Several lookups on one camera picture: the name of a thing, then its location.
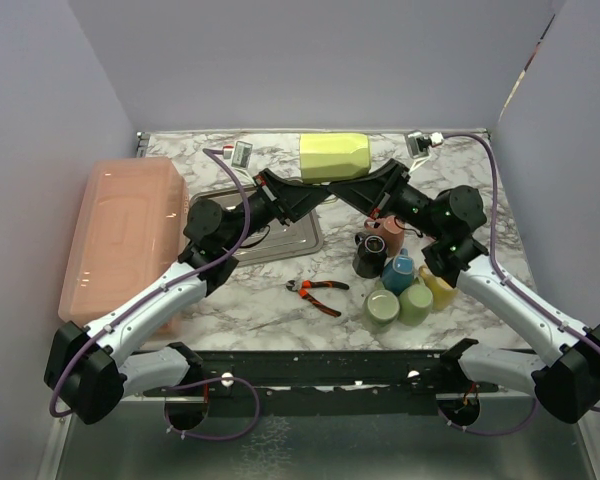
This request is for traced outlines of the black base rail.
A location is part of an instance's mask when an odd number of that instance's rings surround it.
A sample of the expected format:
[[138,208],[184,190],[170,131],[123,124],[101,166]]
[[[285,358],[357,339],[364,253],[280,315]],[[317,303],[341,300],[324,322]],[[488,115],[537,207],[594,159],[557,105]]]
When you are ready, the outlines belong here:
[[430,416],[457,406],[471,383],[535,393],[543,362],[529,352],[462,341],[445,352],[412,350],[195,352],[182,343],[132,354],[118,365],[100,348],[78,363],[63,399],[86,424],[136,394],[198,397],[213,416],[337,416],[407,413]]

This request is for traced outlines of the green tilted mug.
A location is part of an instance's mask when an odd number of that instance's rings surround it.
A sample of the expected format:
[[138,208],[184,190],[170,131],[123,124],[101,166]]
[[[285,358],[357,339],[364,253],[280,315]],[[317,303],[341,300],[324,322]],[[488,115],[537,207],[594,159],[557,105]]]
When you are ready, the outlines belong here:
[[433,308],[433,293],[421,281],[415,281],[398,297],[400,313],[398,320],[407,326],[421,324]]

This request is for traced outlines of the blue mug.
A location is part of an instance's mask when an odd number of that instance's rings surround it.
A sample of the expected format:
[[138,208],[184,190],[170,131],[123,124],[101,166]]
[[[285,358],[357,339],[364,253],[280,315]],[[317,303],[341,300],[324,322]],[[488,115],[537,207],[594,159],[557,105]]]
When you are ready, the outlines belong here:
[[402,248],[384,267],[381,283],[384,288],[399,296],[409,288],[415,279],[413,258],[406,248]]

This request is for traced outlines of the yellow mug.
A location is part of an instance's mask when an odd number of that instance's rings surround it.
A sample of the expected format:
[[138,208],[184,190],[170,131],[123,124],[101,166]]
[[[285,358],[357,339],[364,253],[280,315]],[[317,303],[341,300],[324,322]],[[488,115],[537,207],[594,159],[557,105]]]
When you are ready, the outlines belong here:
[[440,312],[449,307],[455,300],[458,290],[444,279],[435,276],[425,265],[420,266],[418,272],[421,281],[432,293],[432,309]]

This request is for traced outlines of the pale green upright mug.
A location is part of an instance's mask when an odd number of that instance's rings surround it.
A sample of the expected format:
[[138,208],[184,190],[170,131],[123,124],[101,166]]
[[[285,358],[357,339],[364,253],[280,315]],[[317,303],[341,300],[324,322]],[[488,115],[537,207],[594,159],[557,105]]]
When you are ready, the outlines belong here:
[[400,313],[398,298],[386,289],[372,291],[363,302],[366,320],[376,328],[392,324]]

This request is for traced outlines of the silver metal tray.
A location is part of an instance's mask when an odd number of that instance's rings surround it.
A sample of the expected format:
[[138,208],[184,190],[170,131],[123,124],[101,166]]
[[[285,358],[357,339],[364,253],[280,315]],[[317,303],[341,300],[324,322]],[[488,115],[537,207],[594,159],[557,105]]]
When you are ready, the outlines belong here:
[[241,248],[234,253],[240,267],[313,254],[320,251],[324,244],[315,210],[288,226],[273,220],[268,228],[263,228],[249,237],[246,245],[257,241],[258,245]]

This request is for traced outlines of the yellow-green faceted mug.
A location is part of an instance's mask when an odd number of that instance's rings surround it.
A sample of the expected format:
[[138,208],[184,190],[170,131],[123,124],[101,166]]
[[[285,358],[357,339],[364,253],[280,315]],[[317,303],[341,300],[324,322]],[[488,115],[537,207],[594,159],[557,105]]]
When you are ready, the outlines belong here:
[[303,133],[299,162],[304,183],[359,178],[371,169],[370,140],[361,133]]

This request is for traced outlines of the salmon pink mug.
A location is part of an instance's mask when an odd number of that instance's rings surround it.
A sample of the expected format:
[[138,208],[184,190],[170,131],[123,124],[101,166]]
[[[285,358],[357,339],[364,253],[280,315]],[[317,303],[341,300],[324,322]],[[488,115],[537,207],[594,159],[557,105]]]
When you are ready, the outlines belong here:
[[394,215],[378,219],[367,218],[364,222],[364,228],[385,241],[389,257],[396,256],[402,249],[405,226]]

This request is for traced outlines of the black glossy mug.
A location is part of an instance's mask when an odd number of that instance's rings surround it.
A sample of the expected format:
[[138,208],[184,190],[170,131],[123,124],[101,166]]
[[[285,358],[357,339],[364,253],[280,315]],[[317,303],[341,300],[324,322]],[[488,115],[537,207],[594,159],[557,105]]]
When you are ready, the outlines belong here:
[[355,273],[366,279],[379,277],[387,260],[385,240],[369,232],[359,232],[354,237],[356,252],[352,261]]

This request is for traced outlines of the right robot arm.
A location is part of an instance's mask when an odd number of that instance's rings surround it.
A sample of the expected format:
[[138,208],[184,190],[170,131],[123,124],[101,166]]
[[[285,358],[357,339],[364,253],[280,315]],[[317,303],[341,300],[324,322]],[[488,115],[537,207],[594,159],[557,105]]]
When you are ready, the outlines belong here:
[[289,217],[335,196],[369,218],[393,215],[432,238],[422,251],[429,270],[486,306],[532,349],[518,354],[461,342],[439,367],[441,383],[452,391],[473,381],[497,384],[534,396],[560,421],[579,421],[600,401],[600,325],[559,313],[502,269],[492,249],[473,236],[487,221],[477,189],[460,185],[430,198],[409,179],[408,168],[391,160],[354,180],[324,185],[295,180]]

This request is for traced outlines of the pink plastic storage box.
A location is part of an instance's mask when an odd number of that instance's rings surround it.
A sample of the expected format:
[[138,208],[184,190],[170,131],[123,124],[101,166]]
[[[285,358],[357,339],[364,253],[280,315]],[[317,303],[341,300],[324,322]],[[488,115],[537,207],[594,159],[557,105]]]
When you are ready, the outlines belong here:
[[98,161],[73,236],[58,315],[84,326],[119,308],[184,247],[186,182],[166,157]]

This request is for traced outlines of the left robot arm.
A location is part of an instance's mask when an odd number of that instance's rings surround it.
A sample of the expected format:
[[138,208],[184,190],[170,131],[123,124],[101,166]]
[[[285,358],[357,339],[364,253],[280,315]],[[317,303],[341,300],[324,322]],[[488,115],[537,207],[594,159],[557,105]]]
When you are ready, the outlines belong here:
[[240,189],[241,202],[231,209],[207,197],[191,203],[188,243],[149,287],[83,327],[68,322],[56,331],[44,373],[53,417],[75,414],[93,424],[108,415],[130,382],[123,370],[129,357],[176,313],[226,283],[249,236],[274,220],[301,220],[329,195],[324,186],[285,180],[268,169],[254,179],[254,191]]

